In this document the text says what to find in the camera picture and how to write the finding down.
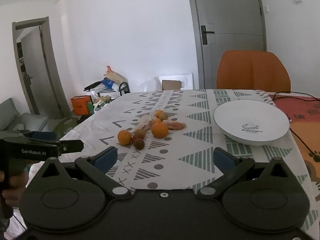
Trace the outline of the person's left hand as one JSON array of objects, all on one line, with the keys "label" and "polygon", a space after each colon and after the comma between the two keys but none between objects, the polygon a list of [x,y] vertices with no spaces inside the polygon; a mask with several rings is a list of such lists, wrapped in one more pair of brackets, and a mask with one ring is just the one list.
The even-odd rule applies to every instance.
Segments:
[{"label": "person's left hand", "polygon": [[12,176],[9,179],[9,188],[3,190],[2,196],[8,206],[18,207],[23,196],[29,176],[26,170],[19,175]]}]

